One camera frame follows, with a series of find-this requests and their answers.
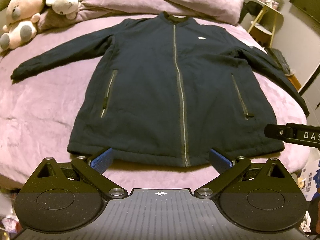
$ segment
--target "bed sheet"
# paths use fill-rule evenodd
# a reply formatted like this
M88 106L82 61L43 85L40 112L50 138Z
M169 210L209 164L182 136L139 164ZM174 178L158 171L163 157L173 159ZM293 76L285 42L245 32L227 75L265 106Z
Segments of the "bed sheet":
M70 161L66 149L73 122L100 57L57 67L14 85L10 80L12 71L25 60L77 36L113 26L125 18L155 16L116 16L80 22L67 29L41 33L29 44L0 57L0 185L22 186L45 157L52 156L57 162ZM247 45L262 49L240 25L197 18L196 21L219 25ZM289 94L268 78L255 75L275 111L278 124L306 124L301 107ZM302 169L309 152L309 147L285 143L283 152L252 158L252 161L264 163L271 156L278 157L293 173ZM115 160L104 175L128 192L132 188L191 188L194 191L218 173L209 165L175 168Z

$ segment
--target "black bag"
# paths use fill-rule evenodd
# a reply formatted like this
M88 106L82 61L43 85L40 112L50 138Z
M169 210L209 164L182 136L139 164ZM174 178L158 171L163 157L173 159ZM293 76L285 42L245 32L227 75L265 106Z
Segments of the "black bag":
M262 10L262 5L258 4L255 1L249 1L247 3L243 3L242 10L240 12L240 18L238 23L240 24L247 13L250 13L252 16L258 16L259 12Z
M292 74L287 61L285 60L284 56L282 55L281 51L279 51L279 49L265 48L265 50L268 53L268 55L271 56L277 63L278 70L281 70L285 75Z

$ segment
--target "white logo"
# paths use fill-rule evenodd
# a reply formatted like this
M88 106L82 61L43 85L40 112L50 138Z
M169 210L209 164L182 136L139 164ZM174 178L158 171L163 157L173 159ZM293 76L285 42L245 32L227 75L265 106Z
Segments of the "white logo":
M159 191L158 193L156 193L157 195L159 195L159 196L164 196L165 194L167 194L167 193L165 193L165 192L163 192L163 191Z

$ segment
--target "navy blue jacket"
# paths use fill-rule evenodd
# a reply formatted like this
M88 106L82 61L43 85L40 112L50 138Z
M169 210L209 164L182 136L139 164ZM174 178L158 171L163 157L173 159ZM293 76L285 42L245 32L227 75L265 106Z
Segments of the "navy blue jacket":
M75 38L22 63L11 78L102 55L71 132L71 153L110 146L116 159L187 167L208 163L211 147L234 157L281 151L282 141L264 136L276 117L252 70L308 114L264 52L224 28L166 12Z

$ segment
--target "box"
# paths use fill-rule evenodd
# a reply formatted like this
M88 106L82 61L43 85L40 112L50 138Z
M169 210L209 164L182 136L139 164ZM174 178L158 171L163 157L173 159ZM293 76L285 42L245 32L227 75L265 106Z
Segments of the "box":
M307 201L311 201L320 196L320 159L306 165L298 175L304 182L302 192Z

